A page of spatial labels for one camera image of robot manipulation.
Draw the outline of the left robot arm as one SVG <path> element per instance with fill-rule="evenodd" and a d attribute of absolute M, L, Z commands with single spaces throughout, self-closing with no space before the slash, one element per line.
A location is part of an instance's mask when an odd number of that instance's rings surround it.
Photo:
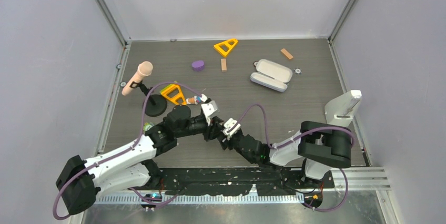
<path fill-rule="evenodd" d="M 228 128 L 216 116 L 213 103 L 204 104 L 198 116 L 191 116 L 187 106 L 175 106 L 162 122 L 144 130 L 126 145 L 96 157 L 67 160 L 56 180 L 59 191 L 54 205 L 56 219 L 59 200 L 63 200 L 69 216 L 88 209 L 99 197 L 128 187 L 140 187 L 156 176 L 152 159 L 177 146 L 180 137 L 202 134 L 204 140 L 224 139 Z"/>

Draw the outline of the white glasses case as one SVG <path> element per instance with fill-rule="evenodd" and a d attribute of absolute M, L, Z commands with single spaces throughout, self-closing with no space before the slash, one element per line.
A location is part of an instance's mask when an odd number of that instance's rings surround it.
<path fill-rule="evenodd" d="M 293 71 L 267 59 L 255 62 L 256 71 L 250 75 L 250 80 L 261 86 L 284 92 L 292 79 Z"/>

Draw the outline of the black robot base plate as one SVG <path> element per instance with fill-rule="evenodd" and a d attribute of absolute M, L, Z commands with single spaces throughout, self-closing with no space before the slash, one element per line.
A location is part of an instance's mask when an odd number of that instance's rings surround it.
<path fill-rule="evenodd" d="M 304 181 L 300 168 L 281 169 L 242 168 L 163 168 L 160 176 L 139 190 L 163 190 L 168 195 L 186 196 L 245 196 L 256 189 L 260 196 L 292 195 L 297 190 L 315 192 L 335 187 L 332 173 L 322 182 Z"/>

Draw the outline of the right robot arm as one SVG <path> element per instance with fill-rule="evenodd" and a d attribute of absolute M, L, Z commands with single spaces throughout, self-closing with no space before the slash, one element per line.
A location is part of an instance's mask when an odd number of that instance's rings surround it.
<path fill-rule="evenodd" d="M 284 167 L 302 158 L 303 177 L 311 180 L 321 180 L 331 168 L 351 167 L 351 148 L 356 140 L 348 128 L 313 121 L 304 121 L 300 131 L 274 144 L 244 135 L 237 122 L 225 124 L 217 139 L 223 149 L 235 150 L 260 167 Z"/>

